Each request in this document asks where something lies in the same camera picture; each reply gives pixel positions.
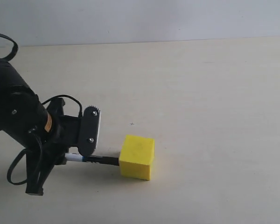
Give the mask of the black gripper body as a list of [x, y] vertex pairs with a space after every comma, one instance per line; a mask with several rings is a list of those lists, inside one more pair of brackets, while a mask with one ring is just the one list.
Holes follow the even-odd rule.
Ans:
[[65, 154], [69, 152], [70, 147], [76, 147], [82, 156], [92, 155], [97, 148], [100, 110], [92, 105], [82, 110], [78, 100], [71, 100], [79, 107], [76, 117], [64, 114], [64, 98], [50, 98], [43, 102], [44, 105], [49, 104], [47, 111], [53, 119], [53, 134], [43, 145], [44, 164], [64, 164]]

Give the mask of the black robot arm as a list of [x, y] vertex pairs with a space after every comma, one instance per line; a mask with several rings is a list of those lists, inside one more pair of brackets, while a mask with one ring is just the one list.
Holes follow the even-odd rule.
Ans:
[[42, 196], [43, 185], [56, 165], [66, 163], [65, 155], [76, 147], [84, 156], [97, 147], [100, 110], [80, 108], [76, 117], [64, 114], [64, 95], [41, 103], [8, 60], [0, 58], [0, 131], [4, 131], [23, 150], [7, 172], [11, 180], [17, 163], [26, 157], [27, 177], [22, 181], [26, 193]]

